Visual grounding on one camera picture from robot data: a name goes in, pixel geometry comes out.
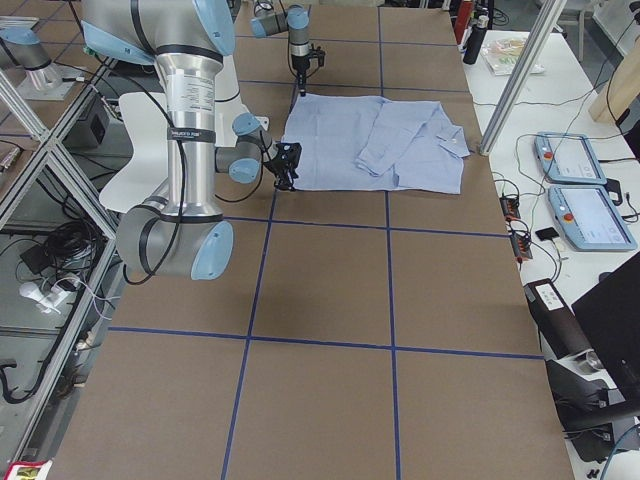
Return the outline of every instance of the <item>brown table surface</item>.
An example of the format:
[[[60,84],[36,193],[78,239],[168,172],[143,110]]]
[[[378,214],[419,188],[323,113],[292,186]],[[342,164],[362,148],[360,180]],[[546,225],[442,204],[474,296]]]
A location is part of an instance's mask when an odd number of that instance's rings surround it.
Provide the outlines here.
[[[279,138],[286,37],[251,38],[248,19],[243,100]],[[474,148],[446,13],[310,20],[327,52],[310,92],[439,100]],[[457,196],[265,181],[223,207],[236,244],[220,279],[125,289],[50,479],[573,477],[488,159],[465,160]]]

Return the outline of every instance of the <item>table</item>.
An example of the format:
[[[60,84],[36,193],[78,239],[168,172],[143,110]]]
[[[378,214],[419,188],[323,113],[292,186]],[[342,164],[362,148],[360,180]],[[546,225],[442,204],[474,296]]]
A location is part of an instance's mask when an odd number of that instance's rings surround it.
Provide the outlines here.
[[[525,35],[526,33],[523,32],[491,31],[487,33],[485,43],[496,39]],[[531,75],[527,80],[518,101],[529,103],[521,103],[514,108],[490,154],[491,168],[496,172],[495,178],[504,175],[505,178],[518,185],[521,193],[537,193],[539,186],[518,171],[516,143],[522,172],[534,179],[541,179],[543,172],[533,153],[534,138],[531,136],[521,138],[521,136],[535,134],[539,131],[565,132],[570,126],[570,132],[584,133],[593,138],[591,143],[596,155],[601,160],[633,157],[624,139],[617,135],[619,131],[615,126],[595,123],[589,116],[588,108],[597,94],[592,91],[589,79],[560,34],[552,34],[549,37],[538,63],[545,67],[545,73]],[[464,68],[469,89],[474,98],[480,128],[484,130],[494,110],[492,105],[484,104],[497,103],[506,85],[507,77],[494,76],[488,64],[481,57],[475,65],[465,65]],[[578,98],[582,94],[584,94],[582,98],[560,106],[531,104],[537,102],[559,104]],[[631,194],[631,202],[635,205],[634,201],[640,199],[640,166],[638,163],[634,160],[604,164],[603,170],[608,178],[621,181],[622,191]],[[501,192],[502,183],[497,182],[496,185],[498,191]],[[510,186],[506,186],[506,193],[513,193],[513,191]],[[622,214],[632,213],[626,205],[620,207],[620,211]],[[554,225],[557,227],[546,195],[540,197],[539,200],[531,196],[522,197],[520,212],[522,219],[532,231]],[[630,225],[629,229],[636,239],[640,238],[639,225]],[[547,244],[539,243],[539,245],[551,255],[556,255],[555,250],[548,242]],[[565,248],[561,252],[563,257],[562,271],[555,285],[569,305],[598,282],[600,273],[615,270],[637,253],[577,252],[569,244],[564,243],[564,245]],[[532,261],[526,261],[522,265],[520,276],[523,284],[552,276],[553,264],[551,260],[538,248],[533,248],[533,255]],[[563,361],[563,364],[573,371],[577,371],[571,362]],[[606,374],[588,376],[589,380],[596,378],[604,378],[612,384]],[[591,468],[601,468],[601,465],[596,463],[585,464],[582,462],[570,444],[568,444],[568,449],[576,478],[582,478]],[[637,472],[639,466],[640,452],[629,452],[617,456],[607,475],[608,479],[629,478],[625,476],[625,472]]]
[[[278,138],[287,41],[248,18],[243,100]],[[310,19],[327,58],[309,92],[440,100],[479,141],[448,13]],[[219,280],[125,289],[49,478],[572,477],[486,158],[460,196],[268,183],[224,207]]]

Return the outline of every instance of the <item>label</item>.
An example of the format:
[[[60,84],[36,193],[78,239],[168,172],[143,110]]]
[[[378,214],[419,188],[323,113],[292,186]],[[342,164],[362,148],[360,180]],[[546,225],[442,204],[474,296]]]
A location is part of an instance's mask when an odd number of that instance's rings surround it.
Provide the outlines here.
[[[170,112],[213,114],[215,99],[213,79],[181,74],[167,77],[167,106]]]
[[[211,130],[201,130],[199,128],[169,128],[167,130],[167,140],[216,143],[216,134]]]
[[[558,310],[559,308],[564,307],[562,300],[560,300],[560,298],[558,297],[558,294],[556,293],[556,291],[553,289],[551,285],[549,284],[538,285],[536,287],[536,291],[538,292],[538,295],[540,295],[540,298],[542,299],[544,304],[547,306],[547,309],[549,311]]]

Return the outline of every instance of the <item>grid line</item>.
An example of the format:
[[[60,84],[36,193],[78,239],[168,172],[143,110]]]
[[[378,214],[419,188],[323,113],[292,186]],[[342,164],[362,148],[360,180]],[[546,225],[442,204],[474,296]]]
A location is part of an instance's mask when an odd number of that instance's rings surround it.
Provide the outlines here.
[[[249,320],[249,327],[247,328],[247,337],[244,345],[244,352],[242,354],[242,364],[240,366],[240,374],[238,378],[238,386],[236,388],[235,400],[233,403],[233,413],[231,415],[231,423],[229,425],[229,434],[227,436],[227,446],[225,449],[224,460],[222,463],[222,473],[220,475],[221,480],[225,480],[227,477],[227,471],[229,469],[229,460],[231,458],[231,448],[233,446],[233,434],[235,433],[236,420],[238,418],[238,410],[240,409],[240,397],[242,396],[242,387],[244,384],[244,375],[247,369],[247,361],[249,358],[249,347],[251,346],[251,335],[253,332],[253,324],[256,318],[256,311],[258,308],[258,299],[260,297],[260,287],[262,284],[262,276],[264,274],[264,266],[267,260],[267,253],[269,249],[269,237],[271,235],[271,227],[273,219],[273,212],[276,208],[276,191],[274,190],[271,197],[271,211],[269,212],[269,223],[267,224],[267,231],[264,236],[264,245],[262,248],[262,258],[260,259],[260,268],[258,270],[258,278],[256,280],[256,290],[253,296],[253,304],[251,306],[251,318]]]
[[[380,12],[378,11],[378,23],[380,23]],[[398,361],[396,355],[396,325],[395,325],[395,309],[393,295],[393,255],[391,250],[391,212],[389,209],[389,193],[385,192],[384,207],[386,218],[386,236],[387,236],[387,276],[389,284],[389,329],[391,332],[391,375],[392,375],[392,393],[393,393],[393,430],[395,440],[396,453],[396,480],[402,479],[402,458],[400,455],[400,411],[398,404]]]
[[[457,230],[437,230],[430,228],[412,228],[412,227],[387,227],[387,226],[377,226],[377,225],[358,225],[358,224],[348,224],[348,223],[324,223],[324,222],[305,222],[303,220],[274,220],[274,219],[264,219],[264,218],[252,218],[252,217],[234,217],[228,216],[225,217],[227,220],[237,220],[243,222],[262,222],[262,223],[273,223],[280,225],[300,225],[300,226],[308,226],[308,227],[332,227],[332,228],[353,228],[353,229],[362,229],[362,230],[389,230],[391,232],[410,232],[410,233],[430,233],[437,235],[462,235],[467,237],[488,237],[488,238],[509,238],[509,234],[507,233],[486,233],[486,232],[463,232]]]
[[[308,338],[268,337],[263,335],[239,335],[232,333],[202,332],[191,330],[169,330],[162,328],[111,326],[110,332],[141,333],[147,335],[175,335],[185,337],[205,337],[227,340],[251,340],[252,342],[286,343],[297,345],[316,345],[321,347],[355,348],[363,350],[396,350],[397,352],[427,353],[436,355],[456,355],[465,357],[508,358],[516,360],[543,360],[542,355],[529,353],[484,352],[481,350],[457,350],[451,348],[416,347],[409,345],[379,345],[374,343],[339,342],[332,340],[314,340]]]
[[[236,35],[236,38],[251,38],[255,39],[253,35]],[[399,41],[384,41],[381,40],[382,36],[379,36],[378,40],[353,40],[353,39],[335,39],[335,38],[325,38],[325,37],[309,37],[309,41],[321,41],[321,42],[336,42],[336,43],[368,43],[372,45],[377,45],[378,43],[382,43],[384,45],[417,45],[422,47],[449,47],[449,48],[457,48],[457,45],[452,45],[450,43],[427,43],[427,42],[399,42]],[[283,37],[265,37],[261,38],[262,40],[286,40]]]
[[[238,80],[238,83],[257,83],[257,84],[268,84],[268,85],[291,85],[291,82],[281,82],[278,80]],[[347,84],[337,84],[337,83],[313,83],[307,82],[307,86],[314,87],[338,87],[338,88],[360,88],[360,89],[370,89],[375,90],[377,87],[365,87],[362,85],[347,85]],[[387,90],[409,90],[416,92],[437,92],[437,93],[469,93],[468,90],[448,90],[444,88],[418,88],[418,87],[384,87]]]

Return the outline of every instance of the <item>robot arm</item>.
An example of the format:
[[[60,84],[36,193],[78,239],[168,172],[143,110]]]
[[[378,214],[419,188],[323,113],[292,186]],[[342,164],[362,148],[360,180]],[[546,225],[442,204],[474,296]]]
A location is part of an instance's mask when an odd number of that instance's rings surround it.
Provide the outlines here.
[[[282,32],[289,32],[289,54],[291,68],[295,71],[296,84],[301,96],[307,92],[307,72],[311,60],[318,61],[318,68],[324,66],[325,52],[321,47],[309,45],[309,14],[300,5],[292,5],[286,12],[276,13],[271,0],[255,0],[255,18],[251,29],[257,38],[264,38]]]
[[[167,98],[169,176],[123,216],[116,233],[121,258],[147,276],[217,278],[231,256],[233,229],[214,200],[214,174],[248,183],[263,155],[271,160],[280,149],[251,114],[234,122],[236,147],[215,148],[215,77],[235,48],[226,1],[84,0],[83,12],[87,45],[154,64]]]
[[[42,47],[40,39],[28,28],[0,30],[0,68],[24,67],[36,90],[59,87],[62,76]]]

